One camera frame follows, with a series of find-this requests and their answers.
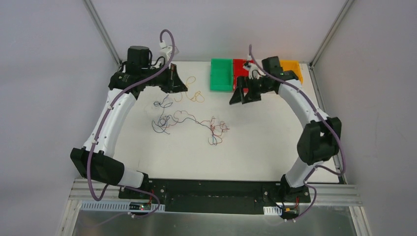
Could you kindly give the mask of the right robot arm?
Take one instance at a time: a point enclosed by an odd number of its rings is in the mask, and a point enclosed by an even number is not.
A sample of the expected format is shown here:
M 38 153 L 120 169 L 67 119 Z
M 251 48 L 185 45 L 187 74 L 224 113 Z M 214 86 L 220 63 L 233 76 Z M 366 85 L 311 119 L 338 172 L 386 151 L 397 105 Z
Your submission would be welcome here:
M 319 110 L 303 91 L 297 74 L 284 70 L 278 57 L 262 60 L 261 67 L 248 60 L 243 69 L 248 75 L 237 78 L 231 105 L 260 101 L 262 94 L 275 92 L 287 102 L 303 128 L 297 143 L 298 158 L 278 187 L 279 198 L 290 202 L 308 190 L 304 182 L 313 170 L 339 153 L 341 120 Z

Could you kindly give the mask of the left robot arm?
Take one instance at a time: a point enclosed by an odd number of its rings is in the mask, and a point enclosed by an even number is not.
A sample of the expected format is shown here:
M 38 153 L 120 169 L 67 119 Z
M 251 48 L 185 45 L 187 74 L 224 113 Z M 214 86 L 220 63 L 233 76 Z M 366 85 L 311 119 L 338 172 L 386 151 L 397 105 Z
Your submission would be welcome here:
M 83 146 L 70 153 L 82 177 L 108 185 L 131 187 L 132 194 L 138 199 L 149 195 L 148 175 L 115 160 L 115 148 L 129 111 L 146 87 L 159 87 L 164 93 L 188 90 L 178 75 L 177 66 L 170 62 L 177 53 L 177 47 L 162 45 L 162 62 L 152 64 L 148 47 L 128 48 L 127 61 L 110 79 L 106 103 L 95 128 Z

